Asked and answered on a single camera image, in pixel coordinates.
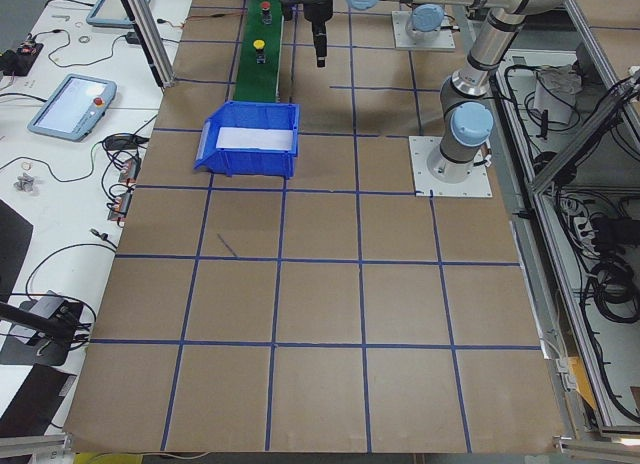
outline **white table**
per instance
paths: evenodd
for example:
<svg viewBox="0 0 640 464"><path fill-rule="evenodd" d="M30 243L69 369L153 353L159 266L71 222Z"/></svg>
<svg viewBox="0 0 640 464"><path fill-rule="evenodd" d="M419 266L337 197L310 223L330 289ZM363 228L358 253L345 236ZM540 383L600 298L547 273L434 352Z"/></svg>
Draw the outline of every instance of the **white table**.
<svg viewBox="0 0 640 464"><path fill-rule="evenodd" d="M181 23L188 13L191 0L152 0L150 7L154 17ZM113 39L126 33L123 29L94 28L85 22L89 8L77 4L55 1L43 11L32 33L52 29L66 29L71 36L71 45L54 54L61 64L88 62L109 55ZM54 18L53 15L68 15L69 19ZM179 41L181 29L160 25L162 37ZM80 36L89 36L87 44L78 42ZM114 57L89 67L60 69L47 59L47 54L66 42L64 33L47 34L38 38L45 44L41 55L29 76L16 78L14 84L1 92L23 92L48 98L62 79L69 73L83 74L113 80L118 92L106 115L92 133L81 142L70 142L40 136L27 131L27 123L33 118L41 103L31 99L0 98L0 166L17 156L41 159L50 164L61 179L85 175L91 167L90 150L94 143L110 134L133 132L152 119L160 107L162 92L157 87L140 46L132 46L119 40ZM166 43L167 53L173 61L177 44ZM0 87L9 82L5 77ZM148 136L153 125L140 134ZM39 163L32 163L29 171L36 177L36 191L20 192L14 189L17 176L25 172L22 164L29 159L20 159L0 171L0 199L19 212L34 226L33 238L22 272L16 283L16 292L24 292L25 281L38 263L53 251L75 243L100 243L89 233L95 228L109 234L117 243L121 229L106 219L106 197L101 189L102 173L108 164L104 152L98 148L95 154L95 172L89 178L73 182L56 182ZM117 182L118 172L111 167L105 177L108 185ZM113 253L99 247L80 247L65 251L48 261L34 276L30 291L34 293L51 289L55 292L85 300L96 311L107 282ZM15 296L10 304L18 305L24 297ZM85 310L83 321L89 321ZM6 333L10 325L0 322L0 333ZM0 336L0 345L4 342ZM69 354L59 369L78 374L84 361L84 350ZM2 414L26 378L31 366L0 365L0 414ZM62 425L71 406L73 391L67 395L54 422ZM48 433L58 433L50 427Z"/></svg>

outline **metal pole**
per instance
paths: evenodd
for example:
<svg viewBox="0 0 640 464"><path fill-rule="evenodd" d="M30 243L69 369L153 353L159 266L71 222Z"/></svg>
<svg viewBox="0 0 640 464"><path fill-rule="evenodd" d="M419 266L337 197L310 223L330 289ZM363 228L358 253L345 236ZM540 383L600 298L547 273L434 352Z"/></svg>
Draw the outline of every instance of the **metal pole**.
<svg viewBox="0 0 640 464"><path fill-rule="evenodd" d="M558 447L563 454L579 459L605 459L628 464L640 464L638 447L625 446L614 442L577 441L562 438Z"/></svg>
<svg viewBox="0 0 640 464"><path fill-rule="evenodd" d="M67 436L4 437L0 438L0 459L14 456L27 456L46 451L65 449Z"/></svg>
<svg viewBox="0 0 640 464"><path fill-rule="evenodd" d="M151 73L159 87L171 87L175 83L175 74L167 51L162 44L158 27L146 0L120 0L138 35L140 45L147 58Z"/></svg>

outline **brown cardboard surface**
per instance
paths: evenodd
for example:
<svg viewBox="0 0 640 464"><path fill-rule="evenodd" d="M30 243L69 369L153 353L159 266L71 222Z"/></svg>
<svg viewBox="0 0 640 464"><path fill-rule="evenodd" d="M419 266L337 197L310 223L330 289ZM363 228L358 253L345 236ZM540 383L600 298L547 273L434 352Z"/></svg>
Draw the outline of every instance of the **brown cardboard surface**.
<svg viewBox="0 0 640 464"><path fill-rule="evenodd" d="M201 130L205 119L224 104L227 89L226 84L180 81L164 92L156 128Z"/></svg>
<svg viewBox="0 0 640 464"><path fill-rule="evenodd" d="M180 339L194 262L116 259L92 337ZM161 300L149 299L159 293Z"/></svg>
<svg viewBox="0 0 640 464"><path fill-rule="evenodd" d="M228 14L224 18L211 19L203 16L211 14ZM242 11L226 7L208 7L191 9L184 23L183 41L228 41L234 42L238 37L242 19Z"/></svg>
<svg viewBox="0 0 640 464"><path fill-rule="evenodd" d="M191 81L149 144L68 420L77 448L548 450L558 414L497 182L488 200L413 195L406 136L442 133L437 90L463 53L393 50L385 3L336 13L329 43L352 47L317 69L309 23L287 23L296 174L212 177L191 167L233 95L243 2L193 1L231 15L186 23L183 39L221 42L179 48Z"/></svg>
<svg viewBox="0 0 640 464"><path fill-rule="evenodd" d="M357 264L285 262L278 340L361 342L358 271Z"/></svg>
<svg viewBox="0 0 640 464"><path fill-rule="evenodd" d="M450 351L375 349L368 361L375 452L465 452Z"/></svg>
<svg viewBox="0 0 640 464"><path fill-rule="evenodd" d="M159 132L151 135L152 144L144 156L138 184L156 186L207 187L211 174L193 169L200 134L196 132Z"/></svg>
<svg viewBox="0 0 640 464"><path fill-rule="evenodd" d="M273 451L366 451L362 351L276 353Z"/></svg>
<svg viewBox="0 0 640 464"><path fill-rule="evenodd" d="M355 190L352 137L299 136L298 149L296 178L289 189Z"/></svg>
<svg viewBox="0 0 640 464"><path fill-rule="evenodd" d="M460 344L540 342L519 267L447 267L453 335Z"/></svg>
<svg viewBox="0 0 640 464"><path fill-rule="evenodd" d="M356 87L413 88L409 53L395 49L359 50L354 54L353 75Z"/></svg>
<svg viewBox="0 0 640 464"><path fill-rule="evenodd" d="M268 349L185 349L167 450L261 451L268 381Z"/></svg>
<svg viewBox="0 0 640 464"><path fill-rule="evenodd" d="M437 266L364 266L367 342L448 344Z"/></svg>
<svg viewBox="0 0 640 464"><path fill-rule="evenodd" d="M562 423L538 351L460 351L462 394L476 452L551 452Z"/></svg>
<svg viewBox="0 0 640 464"><path fill-rule="evenodd" d="M357 259L356 200L353 195L287 195L284 256Z"/></svg>
<svg viewBox="0 0 640 464"><path fill-rule="evenodd" d="M497 197L436 198L435 209L444 260L518 262L508 217Z"/></svg>
<svg viewBox="0 0 640 464"><path fill-rule="evenodd" d="M272 262L201 261L187 338L271 340L275 275Z"/></svg>
<svg viewBox="0 0 640 464"><path fill-rule="evenodd" d="M436 259L433 218L425 199L366 195L361 196L360 205L362 255L366 259Z"/></svg>
<svg viewBox="0 0 640 464"><path fill-rule="evenodd" d="M195 255L206 198L199 190L137 189L118 252Z"/></svg>
<svg viewBox="0 0 640 464"><path fill-rule="evenodd" d="M226 83L231 77L229 63L235 48L235 43L182 42L174 62L176 76L180 79Z"/></svg>
<svg viewBox="0 0 640 464"><path fill-rule="evenodd" d="M638 27L640 0L576 0L590 26Z"/></svg>
<svg viewBox="0 0 640 464"><path fill-rule="evenodd" d="M629 77L629 67L640 62L640 30L592 29L618 79Z"/></svg>
<svg viewBox="0 0 640 464"><path fill-rule="evenodd" d="M281 202L280 193L216 192L209 203L201 253L276 257Z"/></svg>
<svg viewBox="0 0 640 464"><path fill-rule="evenodd" d="M360 189L380 192L415 192L409 143L405 138L358 139L358 173Z"/></svg>
<svg viewBox="0 0 640 464"><path fill-rule="evenodd" d="M160 448L178 346L91 344L64 430L76 452Z"/></svg>

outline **blue plastic bin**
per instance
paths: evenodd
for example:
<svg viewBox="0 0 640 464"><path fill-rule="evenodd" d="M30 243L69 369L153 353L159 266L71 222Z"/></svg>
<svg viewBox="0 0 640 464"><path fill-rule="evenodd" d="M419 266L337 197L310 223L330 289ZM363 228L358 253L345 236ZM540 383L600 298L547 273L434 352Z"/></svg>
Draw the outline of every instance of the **blue plastic bin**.
<svg viewBox="0 0 640 464"><path fill-rule="evenodd" d="M298 156L297 104L228 101L204 123L195 168L206 167L211 172L234 174L261 174L290 178ZM233 148L219 147L218 137L222 128L292 131L291 148L288 150L243 147L235 142Z"/></svg>

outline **green conveyor belt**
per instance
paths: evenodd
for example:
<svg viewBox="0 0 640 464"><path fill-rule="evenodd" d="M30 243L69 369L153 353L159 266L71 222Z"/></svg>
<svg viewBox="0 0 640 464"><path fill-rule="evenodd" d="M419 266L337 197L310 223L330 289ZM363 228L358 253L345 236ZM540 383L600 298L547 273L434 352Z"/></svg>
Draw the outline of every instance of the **green conveyor belt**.
<svg viewBox="0 0 640 464"><path fill-rule="evenodd" d="M272 23L262 23L260 3L271 3ZM256 62L253 41L266 43L267 62ZM276 102L280 71L280 45L282 41L282 11L278 0L248 0L245 33L240 51L240 63L233 99L236 101Z"/></svg>

